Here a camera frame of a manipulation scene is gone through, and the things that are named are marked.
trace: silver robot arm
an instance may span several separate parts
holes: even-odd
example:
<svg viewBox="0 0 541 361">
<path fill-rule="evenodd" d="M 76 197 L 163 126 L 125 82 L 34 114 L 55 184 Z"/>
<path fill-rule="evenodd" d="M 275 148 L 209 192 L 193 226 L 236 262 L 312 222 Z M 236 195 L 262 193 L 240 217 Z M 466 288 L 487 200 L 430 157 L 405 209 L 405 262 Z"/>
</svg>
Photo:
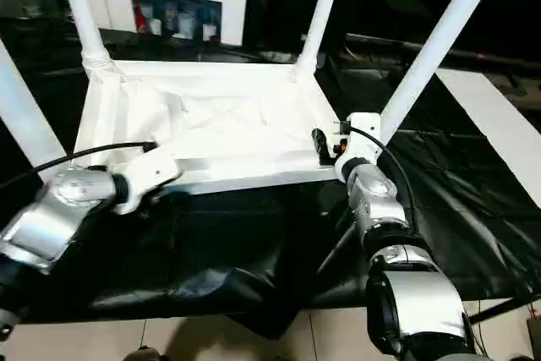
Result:
<svg viewBox="0 0 541 361">
<path fill-rule="evenodd" d="M 70 167 L 43 187 L 0 234 L 0 343 L 27 310 L 90 214 L 134 211 L 141 197 L 181 174 L 161 148 L 131 161 L 120 173 Z"/>
<path fill-rule="evenodd" d="M 354 113 L 348 121 L 355 126 L 366 123 L 366 117 Z M 408 224 L 396 200 L 396 186 L 374 164 L 375 146 L 367 147 L 372 143 L 352 135 L 336 170 L 347 184 L 369 262 L 366 295 L 372 343 L 400 360 L 481 358 L 475 354 L 461 298 L 423 237 Z"/>
</svg>

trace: black cable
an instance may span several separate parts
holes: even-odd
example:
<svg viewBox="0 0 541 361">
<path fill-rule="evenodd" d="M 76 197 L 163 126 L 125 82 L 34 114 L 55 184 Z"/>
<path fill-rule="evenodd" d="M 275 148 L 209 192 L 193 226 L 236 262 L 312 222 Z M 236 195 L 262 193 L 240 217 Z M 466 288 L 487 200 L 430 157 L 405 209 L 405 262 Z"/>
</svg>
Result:
<svg viewBox="0 0 541 361">
<path fill-rule="evenodd" d="M 157 143 L 153 141 L 139 141 L 139 142 L 134 142 L 134 143 L 116 143 L 116 144 L 101 145 L 99 147 L 89 148 L 88 150 L 77 151 L 77 152 L 74 152 L 73 154 L 68 154 L 61 158 L 57 158 L 56 160 L 52 160 L 52 161 L 46 162 L 45 164 L 41 164 L 37 167 L 33 167 L 27 172 L 23 172 L 17 175 L 16 177 L 9 179 L 8 181 L 4 183 L 0 183 L 0 189 L 6 188 L 12 183 L 18 182 L 21 179 L 27 178 L 31 175 L 35 175 L 38 172 L 45 171 L 46 169 L 55 167 L 56 165 L 62 164 L 66 161 L 74 160 L 75 158 L 79 158 L 81 156 L 88 156 L 89 154 L 95 154 L 96 152 L 116 150 L 118 148 L 129 148 L 129 147 L 143 147 L 143 150 L 150 151 L 157 147 Z"/>
<path fill-rule="evenodd" d="M 412 229 L 418 232 L 419 230 L 418 230 L 418 224 L 417 224 L 417 217 L 415 215 L 415 198 L 413 197 L 413 188 L 412 188 L 411 183 L 409 182 L 409 178 L 407 177 L 406 171 L 404 171 L 404 168 L 402 167 L 398 159 L 395 157 L 395 155 L 391 152 L 391 150 L 389 150 L 389 148 L 386 145 L 384 145 L 381 141 L 379 141 L 372 135 L 368 134 L 367 132 L 356 129 L 352 126 L 349 126 L 349 130 L 366 137 L 367 139 L 372 141 L 374 144 L 376 144 L 378 147 L 380 147 L 383 151 L 385 151 L 387 155 L 391 158 L 391 160 L 395 164 L 396 169 L 398 169 L 402 178 L 404 179 L 404 183 L 406 184 L 407 194 L 409 198 L 409 205 L 411 207 L 410 220 L 412 223 Z"/>
<path fill-rule="evenodd" d="M 479 300 L 479 309 L 478 309 L 478 313 L 481 313 L 481 301 Z M 479 328 L 479 339 L 481 340 L 481 351 L 483 351 L 483 355 L 485 357 L 488 357 L 489 354 L 487 353 L 487 347 L 484 346 L 484 340 L 483 340 L 483 331 L 481 330 L 481 323 L 478 323 L 478 328 Z"/>
</svg>

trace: floor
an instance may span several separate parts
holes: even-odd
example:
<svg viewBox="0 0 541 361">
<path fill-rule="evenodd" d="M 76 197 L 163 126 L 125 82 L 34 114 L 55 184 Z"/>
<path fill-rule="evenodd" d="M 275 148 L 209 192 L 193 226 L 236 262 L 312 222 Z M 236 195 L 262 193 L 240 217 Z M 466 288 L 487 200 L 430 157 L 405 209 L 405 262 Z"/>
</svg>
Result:
<svg viewBox="0 0 541 361">
<path fill-rule="evenodd" d="M 499 301 L 483 301 L 482 309 Z M 535 303 L 541 309 L 541 301 Z M 478 302 L 465 303 L 469 314 Z M 532 356 L 526 308 L 481 324 L 484 344 L 494 361 Z M 20 325 L 7 348 L 8 361 L 122 361 L 143 342 L 172 361 L 383 361 L 392 359 L 372 346 L 365 309 L 301 313 L 277 342 L 256 336 L 222 316 L 131 320 L 65 325 Z"/>
</svg>

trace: black table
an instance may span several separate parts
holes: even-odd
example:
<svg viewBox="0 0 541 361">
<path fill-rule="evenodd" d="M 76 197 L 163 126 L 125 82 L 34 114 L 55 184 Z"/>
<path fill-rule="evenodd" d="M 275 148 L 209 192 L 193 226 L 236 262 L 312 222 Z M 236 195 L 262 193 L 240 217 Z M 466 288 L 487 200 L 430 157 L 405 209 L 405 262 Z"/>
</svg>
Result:
<svg viewBox="0 0 541 361">
<path fill-rule="evenodd" d="M 116 59 L 257 62 L 227 47 L 102 34 Z M 88 83 L 74 27 L 2 20 L 0 36 L 72 150 Z M 379 112 L 401 74 L 325 66 L 316 77 L 344 118 Z M 3 126 L 0 140 L 2 182 L 30 164 Z M 509 308 L 541 293 L 541 210 L 436 78 L 390 147 L 413 183 L 420 232 L 464 300 L 515 298 Z M 380 165 L 401 190 L 385 156 Z M 35 177 L 0 190 L 3 224 L 39 186 Z M 302 308 L 364 306 L 366 262 L 348 234 L 345 192 L 338 182 L 320 182 L 172 194 L 136 214 L 103 218 L 58 264 L 27 321 L 228 314 L 273 337 Z"/>
</svg>

